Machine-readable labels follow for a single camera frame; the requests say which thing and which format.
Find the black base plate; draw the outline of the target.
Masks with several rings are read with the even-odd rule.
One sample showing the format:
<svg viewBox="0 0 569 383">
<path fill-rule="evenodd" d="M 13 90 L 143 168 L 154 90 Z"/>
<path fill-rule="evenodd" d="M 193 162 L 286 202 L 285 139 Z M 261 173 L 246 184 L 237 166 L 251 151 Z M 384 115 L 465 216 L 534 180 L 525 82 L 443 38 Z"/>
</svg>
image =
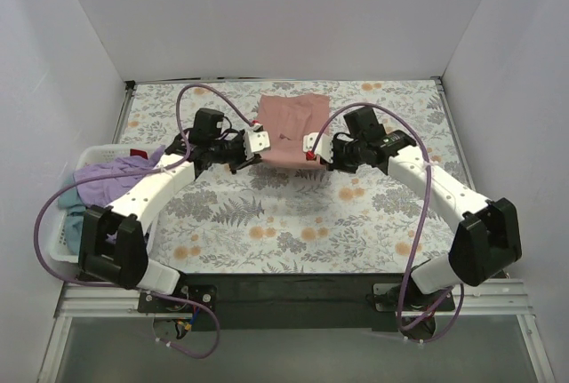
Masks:
<svg viewBox="0 0 569 383">
<path fill-rule="evenodd" d="M 223 330 L 397 329 L 377 297 L 401 274 L 190 274 L 174 295 L 205 305 Z"/>
</svg>

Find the floral tablecloth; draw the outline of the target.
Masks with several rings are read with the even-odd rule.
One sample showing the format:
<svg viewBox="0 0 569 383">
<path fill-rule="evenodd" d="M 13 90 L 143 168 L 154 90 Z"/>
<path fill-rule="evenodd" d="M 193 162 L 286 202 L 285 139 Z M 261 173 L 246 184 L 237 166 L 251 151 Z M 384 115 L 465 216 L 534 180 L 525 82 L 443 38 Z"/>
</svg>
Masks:
<svg viewBox="0 0 569 383">
<path fill-rule="evenodd" d="M 430 160 L 462 183 L 469 175 L 455 145 L 440 83 L 421 81 L 258 81 L 216 83 L 184 91 L 180 84 L 139 84 L 121 142 L 167 145 L 182 116 L 216 108 L 237 129 L 258 113 L 262 95 L 306 93 L 383 106 L 387 131 L 399 117 L 417 131 Z M 150 257 L 185 272 L 400 273 L 447 252 L 453 232 L 435 213 L 418 227 L 422 201 L 409 188 L 363 166 L 356 174 L 279 169 L 264 164 L 231 173 L 215 165 L 162 210 Z"/>
</svg>

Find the aluminium table edge rail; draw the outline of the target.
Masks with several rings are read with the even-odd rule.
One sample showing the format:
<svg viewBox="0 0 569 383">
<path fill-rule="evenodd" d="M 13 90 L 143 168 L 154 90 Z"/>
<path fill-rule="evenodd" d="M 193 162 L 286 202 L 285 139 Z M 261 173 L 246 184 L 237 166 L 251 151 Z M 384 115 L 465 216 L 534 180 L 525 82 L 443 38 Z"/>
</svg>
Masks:
<svg viewBox="0 0 569 383">
<path fill-rule="evenodd" d="M 136 90 L 136 82 L 133 80 L 124 83 L 124 100 L 120 108 L 120 112 L 116 121 L 116 127 L 111 140 L 112 144 L 117 144 L 124 133 L 125 126 L 127 125 L 128 115 L 132 106 L 133 95 Z"/>
</svg>

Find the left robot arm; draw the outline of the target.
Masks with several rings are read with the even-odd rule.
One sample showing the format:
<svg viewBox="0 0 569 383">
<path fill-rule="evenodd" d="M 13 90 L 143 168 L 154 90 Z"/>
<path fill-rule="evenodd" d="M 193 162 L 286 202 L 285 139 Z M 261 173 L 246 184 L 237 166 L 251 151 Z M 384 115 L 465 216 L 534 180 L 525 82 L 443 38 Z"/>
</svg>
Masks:
<svg viewBox="0 0 569 383">
<path fill-rule="evenodd" d="M 211 308 L 200 291 L 182 282 L 182 273 L 152 260 L 146 235 L 163 208 L 184 187 L 214 164 L 236 172 L 256 163 L 253 140 L 259 132 L 224 129 L 222 112 L 201 108 L 194 123 L 174 137 L 149 174 L 110 204 L 93 205 L 84 214 L 78 266 L 82 274 L 126 290 L 158 295 L 169 311 Z"/>
</svg>

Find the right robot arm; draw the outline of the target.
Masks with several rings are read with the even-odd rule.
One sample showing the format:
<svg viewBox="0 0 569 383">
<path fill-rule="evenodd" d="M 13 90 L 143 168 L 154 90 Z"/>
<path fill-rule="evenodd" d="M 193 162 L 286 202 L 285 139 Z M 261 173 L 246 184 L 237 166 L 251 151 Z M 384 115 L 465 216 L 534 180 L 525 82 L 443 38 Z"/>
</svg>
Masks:
<svg viewBox="0 0 569 383">
<path fill-rule="evenodd" d="M 457 285 L 477 287 L 522 257 L 517 209 L 506 198 L 491 200 L 432 163 L 419 134 L 399 117 L 401 129 L 387 132 L 376 113 L 381 106 L 357 102 L 336 111 L 347 132 L 325 141 L 322 163 L 329 171 L 354 173 L 362 165 L 378 169 L 423 197 L 420 237 L 430 211 L 453 231 L 450 250 L 419 265 L 407 263 L 392 291 L 397 307 L 432 309 Z"/>
</svg>

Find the pink t-shirt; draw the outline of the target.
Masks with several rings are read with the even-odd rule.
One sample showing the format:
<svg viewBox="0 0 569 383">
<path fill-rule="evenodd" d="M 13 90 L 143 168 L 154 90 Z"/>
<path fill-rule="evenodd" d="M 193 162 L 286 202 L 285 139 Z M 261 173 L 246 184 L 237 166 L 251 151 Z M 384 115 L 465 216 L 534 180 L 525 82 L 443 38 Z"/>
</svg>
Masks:
<svg viewBox="0 0 569 383">
<path fill-rule="evenodd" d="M 329 115 L 330 98 L 326 95 L 262 95 L 257 120 L 270 141 L 270 150 L 261 154 L 263 163 L 294 170 L 319 169 L 317 161 L 306 160 L 302 143 L 305 135 L 321 129 Z"/>
</svg>

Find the aluminium front frame rail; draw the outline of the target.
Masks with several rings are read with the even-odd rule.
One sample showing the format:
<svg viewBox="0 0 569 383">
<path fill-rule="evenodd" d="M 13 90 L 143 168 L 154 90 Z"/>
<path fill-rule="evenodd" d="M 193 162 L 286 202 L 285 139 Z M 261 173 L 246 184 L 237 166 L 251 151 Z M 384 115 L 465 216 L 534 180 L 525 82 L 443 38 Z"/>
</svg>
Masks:
<svg viewBox="0 0 569 383">
<path fill-rule="evenodd" d="M 43 382 L 552 382 L 525 287 L 454 291 L 411 337 L 377 296 L 394 275 L 194 275 L 193 313 L 69 286 Z"/>
</svg>

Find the teal blue t-shirt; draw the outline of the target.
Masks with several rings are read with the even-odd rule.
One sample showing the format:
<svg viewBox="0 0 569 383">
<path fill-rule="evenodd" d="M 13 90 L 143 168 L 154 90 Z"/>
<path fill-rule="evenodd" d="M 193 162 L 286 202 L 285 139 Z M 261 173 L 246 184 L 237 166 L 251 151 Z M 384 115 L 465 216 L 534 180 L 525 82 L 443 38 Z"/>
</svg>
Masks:
<svg viewBox="0 0 569 383">
<path fill-rule="evenodd" d="M 86 206 L 78 188 L 72 187 L 59 196 L 57 206 L 65 212 L 63 235 L 69 251 L 77 255 L 80 251 L 84 212 Z"/>
</svg>

